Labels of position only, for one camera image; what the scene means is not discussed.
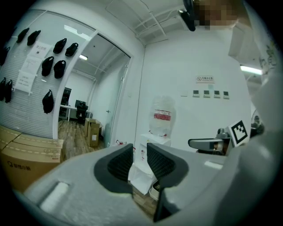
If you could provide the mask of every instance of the red label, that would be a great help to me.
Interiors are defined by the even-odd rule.
[[[166,120],[166,121],[170,121],[171,120],[171,116],[170,115],[162,115],[162,114],[154,114],[154,118],[161,119],[161,120]]]

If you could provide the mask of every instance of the door frame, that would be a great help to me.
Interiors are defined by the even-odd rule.
[[[118,100],[117,100],[117,103],[116,103],[116,108],[115,108],[115,113],[114,113],[113,125],[112,125],[112,128],[111,128],[110,146],[115,144],[115,137],[116,137],[116,131],[117,131],[117,127],[118,127],[118,120],[119,120],[119,115],[120,115],[121,106],[122,106],[122,99],[120,97],[124,96],[124,94],[125,94],[126,82],[128,80],[128,71],[129,71],[128,69],[133,63],[134,56],[131,53],[129,53],[128,51],[123,50],[123,48],[121,48],[119,45],[117,45],[115,43],[115,40],[113,40],[113,37],[110,37],[109,35],[105,34],[104,32],[100,32],[98,30],[95,30],[92,33],[92,35],[90,36],[90,39],[86,40],[77,49],[77,51],[76,51],[75,55],[73,56],[70,64],[68,65],[68,67],[65,71],[65,74],[63,76],[63,79],[60,83],[59,90],[58,90],[58,93],[57,93],[57,96],[56,96],[56,101],[55,101],[55,104],[54,104],[54,112],[53,112],[53,126],[52,126],[53,139],[58,139],[58,119],[59,119],[60,104],[61,104],[61,99],[62,99],[62,96],[63,96],[63,93],[64,93],[65,86],[67,84],[67,81],[69,79],[69,76],[70,76],[76,62],[78,61],[79,56],[82,54],[83,50],[87,47],[89,42],[92,41],[92,39],[96,35],[100,35],[103,38],[110,41],[112,44],[117,46],[120,50],[122,50],[130,58],[129,63],[128,63],[128,68],[126,70],[126,73],[125,73],[125,76],[124,76],[124,79],[123,79],[123,83],[122,83],[121,88],[120,88],[119,97],[118,97]]]

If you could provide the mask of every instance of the black cap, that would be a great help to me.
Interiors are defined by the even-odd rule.
[[[4,47],[2,49],[2,52],[1,52],[1,55],[0,55],[0,65],[2,66],[4,63],[5,63],[5,60],[6,60],[6,57],[7,57],[7,54],[10,50],[10,47]]]
[[[53,95],[52,95],[51,90],[49,90],[49,92],[42,99],[42,104],[43,104],[44,113],[48,114],[52,112],[53,107],[54,107],[54,100],[53,100]]]
[[[42,76],[48,76],[50,74],[52,65],[53,65],[54,57],[50,56],[46,58],[42,63]]]
[[[6,84],[6,78],[4,77],[2,82],[0,82],[0,101],[4,100],[5,97],[5,92],[4,92],[5,84]]]
[[[29,27],[26,28],[25,30],[23,30],[23,31],[18,35],[17,43],[20,43],[20,42],[23,40],[23,38],[26,36],[26,34],[27,34],[27,32],[28,32],[29,29],[30,29]]]
[[[64,48],[64,46],[66,45],[66,42],[67,42],[67,39],[64,38],[60,41],[58,41],[56,44],[55,44],[55,47],[53,49],[53,53],[61,53],[62,49]]]
[[[64,70],[66,67],[66,61],[60,60],[54,65],[54,77],[60,79],[64,75]]]
[[[41,30],[36,30],[35,32],[31,33],[30,36],[27,38],[27,45],[34,44],[36,38],[40,34]]]
[[[74,55],[74,53],[75,53],[75,51],[78,47],[79,47],[79,44],[73,43],[69,48],[67,48],[65,56],[71,57],[72,55]]]
[[[12,80],[10,80],[10,81],[5,85],[5,90],[4,90],[5,103],[9,103],[10,100],[11,100],[12,85],[13,85],[13,81],[12,81]]]

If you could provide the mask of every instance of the wooden floor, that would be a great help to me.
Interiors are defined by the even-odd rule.
[[[60,120],[58,125],[58,138],[64,140],[66,160],[77,155],[104,149],[102,140],[99,140],[98,147],[89,147],[84,135],[84,125],[75,121],[68,122],[67,120]],[[133,187],[133,199],[144,213],[153,220],[157,201],[151,198],[149,194],[144,196],[135,187]]]
[[[99,140],[98,147],[89,147],[84,135],[84,125],[76,121],[60,120],[58,123],[58,138],[64,140],[66,160],[77,155],[104,149],[102,140]]]

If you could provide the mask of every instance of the paper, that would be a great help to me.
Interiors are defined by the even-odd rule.
[[[37,74],[37,71],[41,63],[42,63],[42,59],[32,57],[32,56],[27,56],[25,62],[23,63],[21,71],[31,73],[31,74]]]
[[[238,147],[249,141],[249,135],[242,120],[234,122],[228,127],[228,129],[234,147]]]
[[[47,53],[49,52],[50,48],[51,48],[50,45],[37,41],[34,47],[32,47],[28,56],[44,59]]]
[[[20,71],[15,84],[15,89],[30,93],[35,76],[36,75]]]

